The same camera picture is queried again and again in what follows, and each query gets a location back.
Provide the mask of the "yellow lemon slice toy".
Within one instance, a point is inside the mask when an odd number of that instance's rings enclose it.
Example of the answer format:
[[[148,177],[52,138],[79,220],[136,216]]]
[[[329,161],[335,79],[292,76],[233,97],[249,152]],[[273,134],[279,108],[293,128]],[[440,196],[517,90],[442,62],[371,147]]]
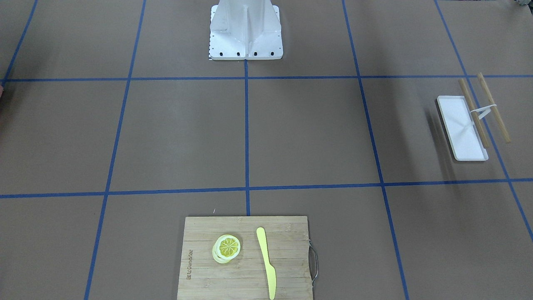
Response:
[[[225,234],[215,241],[212,247],[212,257],[216,262],[226,264],[236,258],[240,250],[240,240],[231,234]]]

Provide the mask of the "bamboo cutting board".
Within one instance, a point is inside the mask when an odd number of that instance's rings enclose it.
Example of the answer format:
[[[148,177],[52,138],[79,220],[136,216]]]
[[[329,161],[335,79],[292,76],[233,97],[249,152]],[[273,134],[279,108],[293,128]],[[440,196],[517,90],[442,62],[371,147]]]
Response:
[[[268,300],[268,281],[256,230],[266,232],[270,263],[277,276],[276,300],[312,300],[309,222],[305,216],[187,217],[184,224],[179,300]],[[212,247],[225,234],[241,250],[217,263]]]

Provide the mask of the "yellow plastic knife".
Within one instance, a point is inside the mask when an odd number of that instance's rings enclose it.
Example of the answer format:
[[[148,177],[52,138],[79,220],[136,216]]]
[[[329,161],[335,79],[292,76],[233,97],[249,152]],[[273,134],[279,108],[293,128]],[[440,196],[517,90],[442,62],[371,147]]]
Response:
[[[276,297],[277,290],[277,276],[274,266],[270,263],[268,241],[265,229],[263,227],[258,227],[256,230],[256,235],[259,243],[259,248],[261,250],[265,273],[268,281],[269,300],[274,300]]]

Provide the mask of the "white rectangular tray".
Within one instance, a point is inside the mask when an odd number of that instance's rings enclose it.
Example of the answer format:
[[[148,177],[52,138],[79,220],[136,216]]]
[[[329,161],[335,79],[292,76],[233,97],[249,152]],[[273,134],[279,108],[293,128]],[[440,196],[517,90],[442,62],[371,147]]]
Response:
[[[465,97],[440,95],[436,102],[454,159],[459,162],[487,161],[487,150],[478,136]]]

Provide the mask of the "lower wooden stick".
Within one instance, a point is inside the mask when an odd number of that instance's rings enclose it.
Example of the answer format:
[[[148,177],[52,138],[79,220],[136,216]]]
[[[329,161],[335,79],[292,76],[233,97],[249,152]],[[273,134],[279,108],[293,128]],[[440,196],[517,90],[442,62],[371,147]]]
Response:
[[[485,127],[481,123],[481,120],[480,120],[480,118],[478,116],[478,112],[475,111],[476,110],[476,106],[474,105],[474,100],[473,100],[473,97],[471,95],[471,91],[470,91],[468,82],[464,78],[459,79],[458,82],[459,82],[459,85],[461,87],[461,91],[462,91],[462,93],[463,93],[463,95],[465,97],[465,101],[466,101],[466,103],[468,105],[469,114],[472,117],[473,123],[474,123],[474,125],[475,125],[475,127],[476,127],[476,129],[478,131],[478,136],[480,137],[482,146],[484,148],[489,148],[490,145],[488,143],[487,133],[485,131]]]

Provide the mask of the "wooden stick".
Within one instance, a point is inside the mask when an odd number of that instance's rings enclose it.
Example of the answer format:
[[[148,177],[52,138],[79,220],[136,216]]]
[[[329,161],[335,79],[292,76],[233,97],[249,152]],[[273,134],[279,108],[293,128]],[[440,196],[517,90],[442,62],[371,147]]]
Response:
[[[466,101],[466,103],[468,105],[469,114],[472,117],[473,123],[474,123],[474,125],[475,125],[475,127],[476,127],[476,129],[478,131],[478,136],[480,137],[482,146],[484,148],[489,148],[490,145],[488,143],[487,133],[485,131],[485,127],[481,123],[481,120],[480,120],[480,118],[478,116],[478,112],[475,111],[476,110],[476,106],[474,105],[474,100],[473,100],[473,97],[471,95],[471,91],[470,91],[468,82],[464,78],[459,79],[458,82],[459,82],[459,85],[461,87],[461,91],[462,91],[462,93],[463,93],[463,95],[465,97],[465,101]]]
[[[489,101],[489,104],[490,104],[489,108],[491,109],[492,114],[494,114],[494,118],[495,118],[495,120],[497,122],[498,128],[501,131],[501,134],[502,134],[502,136],[504,138],[504,141],[507,144],[510,144],[511,143],[510,134],[509,134],[508,129],[507,129],[502,117],[501,117],[501,113],[500,113],[500,111],[498,109],[497,104],[495,103],[493,95],[492,95],[492,93],[491,93],[491,91],[490,91],[490,89],[488,87],[487,81],[485,80],[485,76],[481,72],[479,72],[477,74],[477,79],[478,79],[483,91],[486,94],[486,97],[487,97],[487,99]]]

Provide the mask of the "upper wooden stick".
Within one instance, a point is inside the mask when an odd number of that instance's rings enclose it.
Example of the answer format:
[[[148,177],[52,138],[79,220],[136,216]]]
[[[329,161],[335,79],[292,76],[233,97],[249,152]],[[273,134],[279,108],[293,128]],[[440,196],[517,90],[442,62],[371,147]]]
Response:
[[[486,97],[487,97],[487,99],[489,101],[489,104],[490,104],[489,108],[491,109],[492,114],[494,114],[494,118],[495,118],[495,120],[497,122],[498,128],[501,131],[501,134],[502,134],[502,136],[504,138],[504,141],[507,144],[510,144],[511,143],[510,134],[509,134],[508,129],[507,129],[502,117],[501,117],[501,113],[500,113],[500,111],[498,109],[497,104],[495,103],[493,95],[492,95],[492,93],[491,93],[491,91],[490,91],[490,89],[488,87],[487,81],[485,80],[485,76],[481,72],[479,72],[477,74],[477,79],[478,79],[483,91],[486,94]]]

